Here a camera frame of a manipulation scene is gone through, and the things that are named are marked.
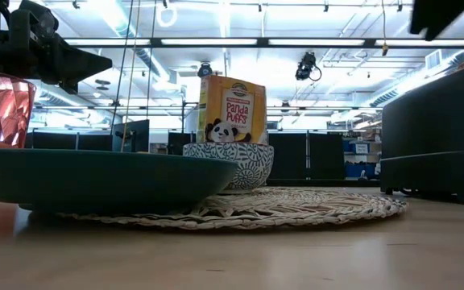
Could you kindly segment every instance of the blue and white bowl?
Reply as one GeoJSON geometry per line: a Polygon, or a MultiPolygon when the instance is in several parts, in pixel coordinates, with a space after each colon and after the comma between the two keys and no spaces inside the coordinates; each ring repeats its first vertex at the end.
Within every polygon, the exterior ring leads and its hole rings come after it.
{"type": "Polygon", "coordinates": [[[250,193],[266,183],[273,165],[272,146],[227,142],[190,143],[184,145],[184,156],[235,161],[238,169],[222,193],[250,193]]]}

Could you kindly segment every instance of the pink glass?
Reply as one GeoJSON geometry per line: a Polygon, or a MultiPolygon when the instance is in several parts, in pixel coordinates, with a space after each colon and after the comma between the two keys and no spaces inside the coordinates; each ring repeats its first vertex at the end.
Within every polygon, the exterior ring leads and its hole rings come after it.
{"type": "Polygon", "coordinates": [[[23,148],[36,87],[0,73],[0,147],[23,148]]]}

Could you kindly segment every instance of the ceiling duct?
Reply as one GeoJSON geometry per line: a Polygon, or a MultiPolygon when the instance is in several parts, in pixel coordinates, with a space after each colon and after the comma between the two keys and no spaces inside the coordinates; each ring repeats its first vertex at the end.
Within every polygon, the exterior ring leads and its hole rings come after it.
{"type": "MultiPolygon", "coordinates": [[[[91,7],[98,11],[105,22],[122,38],[130,39],[133,43],[135,37],[141,37],[133,23],[128,26],[128,17],[121,0],[89,0],[91,7]]],[[[169,81],[169,74],[162,68],[159,61],[145,48],[130,48],[135,55],[150,69],[153,77],[158,81],[169,81]]]]}
{"type": "MultiPolygon", "coordinates": [[[[441,66],[434,67],[433,69],[443,68],[443,70],[436,72],[434,75],[443,75],[444,73],[448,73],[449,71],[456,69],[464,62],[464,50],[455,53],[448,52],[447,50],[441,50],[441,54],[443,55],[444,63],[441,66]]],[[[425,66],[422,66],[416,71],[407,74],[405,77],[401,77],[392,85],[389,85],[389,88],[386,87],[375,92],[373,97],[370,98],[370,100],[373,101],[371,101],[369,105],[374,107],[378,106],[384,102],[403,95],[410,89],[414,89],[434,80],[435,78],[432,76],[430,77],[429,81],[427,80],[427,76],[429,75],[428,73],[430,73],[430,71],[425,66]]]]}
{"type": "MultiPolygon", "coordinates": [[[[95,106],[90,101],[85,100],[83,97],[79,97],[77,95],[65,95],[64,91],[61,88],[55,87],[54,85],[46,85],[38,80],[29,80],[37,87],[37,95],[40,96],[38,99],[42,105],[44,106],[95,106]]],[[[79,114],[83,112],[84,114],[99,114],[102,116],[103,119],[112,120],[114,116],[113,113],[109,112],[108,110],[74,110],[73,113],[79,114]]]]}

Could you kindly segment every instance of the cable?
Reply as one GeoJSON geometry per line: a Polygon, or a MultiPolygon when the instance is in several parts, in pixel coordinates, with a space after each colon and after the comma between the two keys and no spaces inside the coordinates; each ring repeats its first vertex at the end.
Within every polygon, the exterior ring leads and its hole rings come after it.
{"type": "Polygon", "coordinates": [[[311,81],[313,81],[313,82],[317,82],[317,81],[321,80],[321,76],[323,76],[323,73],[321,73],[321,69],[318,68],[316,65],[315,65],[314,67],[318,70],[318,72],[320,72],[320,77],[318,77],[316,80],[314,80],[314,79],[309,75],[309,80],[311,80],[311,81]]]}
{"type": "MultiPolygon", "coordinates": [[[[130,35],[130,24],[132,22],[132,7],[134,7],[134,0],[130,3],[130,14],[128,15],[128,26],[126,27],[126,38],[125,44],[128,44],[128,39],[130,35]]],[[[122,79],[122,70],[125,66],[125,56],[126,56],[126,47],[122,50],[122,60],[121,60],[121,71],[119,72],[119,80],[118,80],[118,92],[116,93],[116,102],[114,104],[114,115],[112,116],[112,123],[110,124],[110,134],[112,135],[114,130],[114,121],[116,119],[116,114],[118,114],[118,106],[119,106],[119,90],[121,89],[121,79],[122,79]]]]}
{"type": "Polygon", "coordinates": [[[383,56],[387,55],[387,51],[389,50],[388,45],[386,44],[386,9],[384,8],[384,0],[380,0],[383,6],[383,36],[384,36],[384,43],[383,43],[383,56]]]}
{"type": "Polygon", "coordinates": [[[380,0],[383,6],[383,35],[384,35],[384,44],[386,44],[386,9],[384,8],[384,0],[380,0]]]}
{"type": "Polygon", "coordinates": [[[10,12],[8,11],[8,7],[6,7],[5,4],[3,4],[1,1],[0,12],[6,20],[6,25],[10,26],[10,12]]]}
{"type": "MultiPolygon", "coordinates": [[[[153,20],[151,22],[151,37],[155,34],[155,17],[157,12],[157,0],[155,0],[155,5],[153,6],[153,20]]],[[[150,48],[150,63],[148,68],[151,68],[151,62],[153,59],[153,48],[150,48]]],[[[148,69],[148,91],[146,95],[146,120],[150,118],[150,84],[151,84],[151,69],[148,69]]]]}
{"type": "MultiPolygon", "coordinates": [[[[137,9],[137,23],[135,24],[135,27],[139,28],[139,19],[141,16],[141,10],[137,9]]],[[[137,47],[137,36],[138,33],[135,33],[135,41],[134,41],[134,49],[137,47]]],[[[132,57],[132,71],[130,74],[130,84],[128,85],[128,98],[126,100],[126,112],[125,112],[125,127],[123,128],[123,135],[122,135],[122,141],[121,141],[121,152],[125,148],[125,140],[126,140],[126,127],[128,125],[128,109],[130,108],[130,95],[132,92],[132,82],[134,80],[134,66],[135,66],[135,57],[132,57]]]]}

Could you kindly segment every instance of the panda illustration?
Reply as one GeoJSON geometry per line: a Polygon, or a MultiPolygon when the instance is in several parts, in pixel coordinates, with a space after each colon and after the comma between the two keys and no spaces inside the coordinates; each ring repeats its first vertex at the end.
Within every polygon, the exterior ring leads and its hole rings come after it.
{"type": "Polygon", "coordinates": [[[251,134],[246,133],[245,138],[236,140],[235,136],[238,135],[238,129],[233,128],[228,122],[222,122],[217,118],[214,124],[207,124],[205,127],[205,141],[207,142],[250,142],[251,134]]]}

